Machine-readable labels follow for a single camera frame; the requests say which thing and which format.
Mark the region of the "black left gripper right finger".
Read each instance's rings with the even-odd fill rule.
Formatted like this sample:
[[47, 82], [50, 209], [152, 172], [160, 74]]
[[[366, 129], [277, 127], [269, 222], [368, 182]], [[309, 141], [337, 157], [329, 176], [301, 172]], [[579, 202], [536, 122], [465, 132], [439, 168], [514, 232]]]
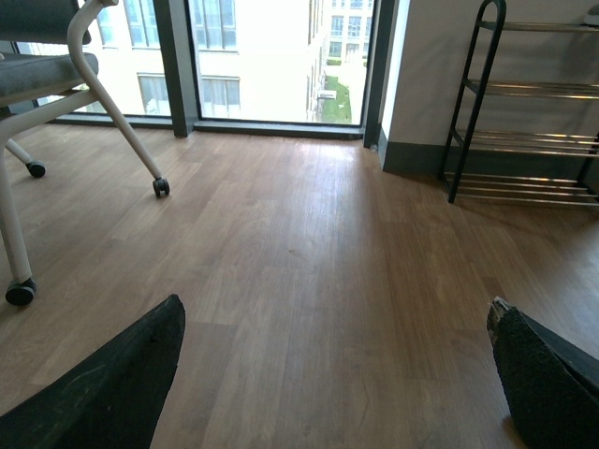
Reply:
[[514, 427], [529, 448], [598, 446], [598, 360], [496, 297], [487, 330]]

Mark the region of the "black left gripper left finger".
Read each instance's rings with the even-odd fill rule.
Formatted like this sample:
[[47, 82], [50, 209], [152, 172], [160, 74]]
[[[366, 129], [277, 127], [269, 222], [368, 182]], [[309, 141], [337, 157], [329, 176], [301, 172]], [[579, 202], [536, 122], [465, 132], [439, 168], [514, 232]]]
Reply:
[[171, 295], [1, 417], [4, 448], [148, 448], [178, 368], [185, 310]]

